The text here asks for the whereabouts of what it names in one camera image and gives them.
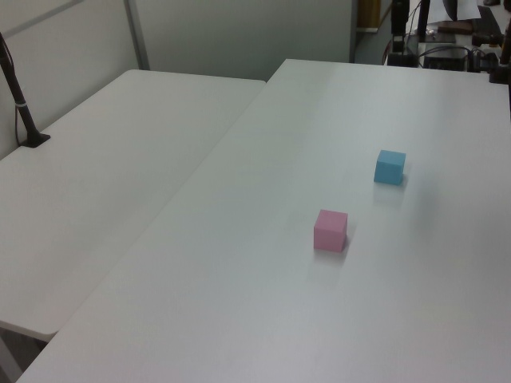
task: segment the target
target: wall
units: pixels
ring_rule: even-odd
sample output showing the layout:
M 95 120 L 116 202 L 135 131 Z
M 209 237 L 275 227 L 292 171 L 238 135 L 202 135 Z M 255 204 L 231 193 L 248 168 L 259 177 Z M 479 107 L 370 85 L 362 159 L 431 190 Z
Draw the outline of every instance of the wall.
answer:
M 6 43 L 39 130 L 124 71 L 137 68 L 123 0 L 79 2 Z M 24 133 L 21 120 L 19 124 Z M 0 159 L 15 148 L 14 101 L 2 73 Z
M 286 58 L 353 59 L 351 0 L 130 3 L 152 70 L 267 81 Z

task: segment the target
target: equipment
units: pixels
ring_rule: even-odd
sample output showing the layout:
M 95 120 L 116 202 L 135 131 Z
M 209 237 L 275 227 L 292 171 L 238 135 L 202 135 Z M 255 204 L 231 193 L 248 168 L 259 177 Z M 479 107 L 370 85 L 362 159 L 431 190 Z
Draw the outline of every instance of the equipment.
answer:
M 472 20 L 474 33 L 484 36 L 501 36 L 501 27 L 498 26 L 492 10 L 487 6 L 479 6 L 479 13 L 481 18 Z
M 443 0 L 447 14 L 456 21 L 458 19 L 458 0 Z M 388 65 L 409 66 L 418 65 L 418 43 L 419 42 L 455 42 L 453 36 L 437 34 L 429 39 L 426 36 L 426 26 L 430 12 L 430 0 L 422 0 L 418 19 L 418 32 L 416 38 L 406 39 L 406 23 L 410 12 L 410 0 L 393 0 L 392 2 L 392 43 L 388 56 Z
M 49 140 L 50 136 L 40 133 L 35 127 L 34 120 L 32 120 L 29 107 L 26 105 L 25 97 L 23 96 L 22 89 L 19 86 L 18 79 L 16 78 L 16 73 L 14 72 L 14 63 L 12 62 L 9 49 L 7 48 L 7 44 L 1 33 L 0 65 L 2 66 L 3 73 L 6 76 L 7 83 L 9 84 L 10 92 L 12 93 L 14 102 L 16 103 L 16 108 L 22 117 L 23 124 L 26 129 L 26 141 L 22 142 L 20 145 L 28 148 L 36 148 L 43 142 Z

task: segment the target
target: black cable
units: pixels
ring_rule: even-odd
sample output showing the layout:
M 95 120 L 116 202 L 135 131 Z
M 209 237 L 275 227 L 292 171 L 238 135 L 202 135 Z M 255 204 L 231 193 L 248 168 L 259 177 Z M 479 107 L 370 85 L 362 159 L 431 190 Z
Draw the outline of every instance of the black cable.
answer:
M 472 55 L 472 51 L 464 46 L 460 45 L 451 45 L 451 46 L 437 46 L 436 48 L 432 48 L 424 52 L 423 54 L 420 54 L 418 58 L 422 56 L 427 56 L 428 54 L 436 53 L 436 52 L 443 52 L 444 50 L 450 50 L 450 49 L 464 49 L 468 52 L 469 56 Z
M 14 60 L 13 60 L 12 55 L 10 54 L 9 47 L 7 46 L 5 41 L 2 42 L 2 45 L 6 49 L 7 56 L 9 56 L 10 65 L 13 67 L 13 72 L 15 72 Z M 18 144 L 18 147 L 20 147 L 21 145 L 19 143 L 19 137 L 18 137 L 18 106 L 17 105 L 14 105 L 14 135 L 16 136 L 16 144 Z
M 13 72 L 14 72 L 14 60 L 13 60 L 13 57 L 10 55 L 9 47 L 7 46 L 5 41 L 3 41 L 2 44 L 6 48 L 7 56 L 9 56 L 10 65 L 13 67 Z
M 18 137 L 18 106 L 14 106 L 14 133 L 16 134 L 16 144 L 20 147 L 19 137 Z
M 410 23 L 410 31 L 408 32 L 408 38 L 406 39 L 406 45 L 408 45 L 408 41 L 410 40 L 410 35 L 412 34 L 412 29 L 414 28 L 415 14 L 417 13 L 418 7 L 421 6 L 421 3 L 422 2 L 418 2 L 417 6 L 414 9 L 413 15 L 412 15 L 412 13 L 410 13 L 410 16 L 412 16 L 412 22 Z

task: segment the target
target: white table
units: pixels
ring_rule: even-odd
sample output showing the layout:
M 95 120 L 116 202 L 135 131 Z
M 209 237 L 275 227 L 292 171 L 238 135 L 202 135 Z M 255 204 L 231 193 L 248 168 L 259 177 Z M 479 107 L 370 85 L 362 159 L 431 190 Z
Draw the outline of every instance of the white table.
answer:
M 510 165 L 505 86 L 286 61 L 20 383 L 506 381 Z
M 0 327 L 50 340 L 263 85 L 129 71 L 0 161 Z

